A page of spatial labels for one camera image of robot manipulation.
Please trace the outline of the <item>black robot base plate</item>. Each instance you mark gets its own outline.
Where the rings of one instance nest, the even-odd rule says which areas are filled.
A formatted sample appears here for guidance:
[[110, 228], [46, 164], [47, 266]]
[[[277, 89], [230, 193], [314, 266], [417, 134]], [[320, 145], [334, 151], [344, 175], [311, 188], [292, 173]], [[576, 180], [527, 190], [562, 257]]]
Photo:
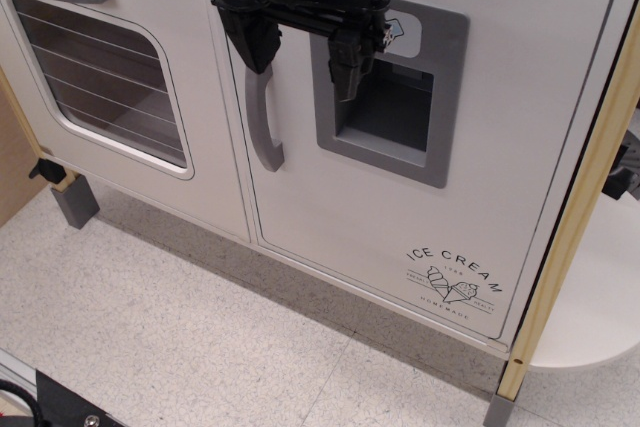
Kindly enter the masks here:
[[39, 370], [36, 371], [36, 391], [46, 426], [123, 426], [110, 413]]

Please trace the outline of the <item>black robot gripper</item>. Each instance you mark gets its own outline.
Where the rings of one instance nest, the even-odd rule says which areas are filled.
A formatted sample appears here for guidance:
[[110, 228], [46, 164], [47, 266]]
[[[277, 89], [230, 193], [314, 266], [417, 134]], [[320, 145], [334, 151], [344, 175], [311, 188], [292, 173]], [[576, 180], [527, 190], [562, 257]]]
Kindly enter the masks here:
[[357, 96], [374, 49], [392, 42], [385, 13], [391, 0], [212, 0], [245, 65], [264, 73], [280, 45], [282, 23], [329, 37], [329, 69], [339, 102]]

